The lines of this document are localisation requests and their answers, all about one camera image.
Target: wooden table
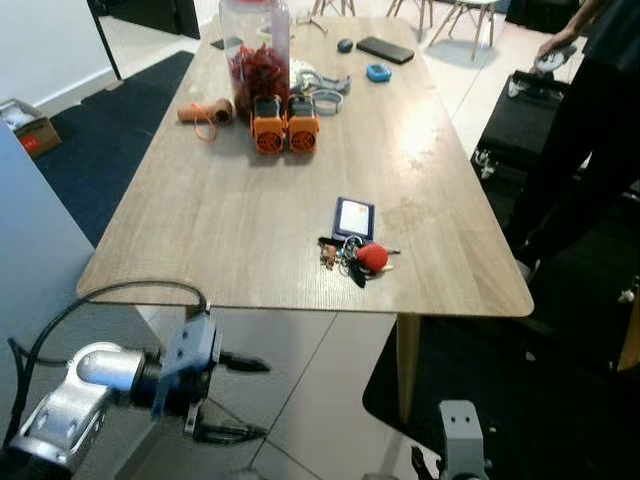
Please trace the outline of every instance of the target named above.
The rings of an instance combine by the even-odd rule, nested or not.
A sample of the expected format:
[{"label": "wooden table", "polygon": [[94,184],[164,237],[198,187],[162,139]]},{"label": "wooden table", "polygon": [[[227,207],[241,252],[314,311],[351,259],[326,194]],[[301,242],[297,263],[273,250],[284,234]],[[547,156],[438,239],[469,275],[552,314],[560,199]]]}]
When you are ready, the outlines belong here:
[{"label": "wooden table", "polygon": [[[176,110],[231,98],[214,22],[80,283],[189,282],[220,307],[398,313],[400,416],[410,408],[420,315],[517,317],[533,302],[429,76],[397,19],[322,18],[292,33],[292,56],[331,77],[351,75],[342,112],[323,118],[313,156],[261,156],[248,129],[199,141]],[[376,35],[416,50],[388,84],[365,77],[376,58],[336,52]],[[376,240],[402,250],[395,270],[358,288],[319,263],[338,196],[375,204]],[[188,294],[123,290],[109,302],[190,305]]]}]

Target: person's hand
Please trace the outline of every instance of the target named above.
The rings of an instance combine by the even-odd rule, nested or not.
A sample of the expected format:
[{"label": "person's hand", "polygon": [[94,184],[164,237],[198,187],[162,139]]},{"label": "person's hand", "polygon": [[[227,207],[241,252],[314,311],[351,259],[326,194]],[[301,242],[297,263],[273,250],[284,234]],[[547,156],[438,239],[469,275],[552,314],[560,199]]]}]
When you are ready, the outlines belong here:
[{"label": "person's hand", "polygon": [[551,37],[549,41],[542,44],[542,46],[538,50],[538,54],[536,55],[536,61],[548,55],[553,50],[573,43],[576,38],[578,38],[578,34],[575,31],[568,28],[560,30],[553,37]]}]

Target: computer mouse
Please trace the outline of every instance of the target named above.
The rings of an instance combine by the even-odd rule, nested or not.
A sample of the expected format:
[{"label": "computer mouse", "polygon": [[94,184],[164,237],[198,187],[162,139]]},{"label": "computer mouse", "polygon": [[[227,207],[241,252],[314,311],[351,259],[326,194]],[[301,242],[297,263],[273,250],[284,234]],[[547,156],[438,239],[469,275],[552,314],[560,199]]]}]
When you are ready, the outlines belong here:
[{"label": "computer mouse", "polygon": [[338,51],[340,53],[349,53],[353,48],[353,40],[343,38],[338,42]]}]

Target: black pants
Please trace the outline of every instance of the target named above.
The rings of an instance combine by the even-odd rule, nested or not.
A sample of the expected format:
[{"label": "black pants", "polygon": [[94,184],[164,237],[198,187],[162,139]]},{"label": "black pants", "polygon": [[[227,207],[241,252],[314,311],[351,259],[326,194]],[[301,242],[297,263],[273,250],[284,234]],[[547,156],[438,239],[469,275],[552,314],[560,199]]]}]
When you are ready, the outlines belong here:
[{"label": "black pants", "polygon": [[[638,76],[584,59],[504,229],[512,249],[529,239],[516,258],[531,265],[569,246],[638,179],[639,90]],[[589,154],[577,188],[560,200]]]}]

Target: floor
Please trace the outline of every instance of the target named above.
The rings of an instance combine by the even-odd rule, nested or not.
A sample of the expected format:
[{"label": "floor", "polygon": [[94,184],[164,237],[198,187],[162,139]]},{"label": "floor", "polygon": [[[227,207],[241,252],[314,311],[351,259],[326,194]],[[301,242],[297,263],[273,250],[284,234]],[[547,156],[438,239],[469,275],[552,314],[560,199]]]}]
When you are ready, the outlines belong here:
[{"label": "floor", "polygon": [[[294,17],[313,5],[312,0],[287,3]],[[389,3],[355,1],[362,16],[384,16]],[[216,11],[215,0],[201,0],[196,6],[200,24],[206,25]],[[435,2],[434,28],[426,29],[420,51],[471,157],[507,75],[515,69],[529,70],[548,36],[507,24],[503,15],[497,15],[494,47],[489,48],[486,23],[477,58],[471,61],[474,11],[463,15],[453,38],[445,31],[428,48],[450,8]],[[328,8],[327,14],[335,11]],[[418,15],[411,1],[399,13],[416,31]],[[195,52],[199,45],[196,40],[112,18],[101,23],[125,78],[176,51]],[[579,53],[574,55],[556,78],[573,78],[581,58]],[[140,310],[160,338],[170,336],[182,321],[180,310]],[[271,480],[374,478],[366,474],[415,479],[410,464],[413,442],[371,417],[361,400],[394,320],[390,315],[335,312],[224,312],[224,348],[259,355],[270,363],[272,372],[256,377],[217,372],[208,415],[221,422],[266,427],[266,441],[236,447],[199,446],[181,436],[180,425],[166,422],[134,478],[217,479],[227,478],[221,472],[250,467]]]}]

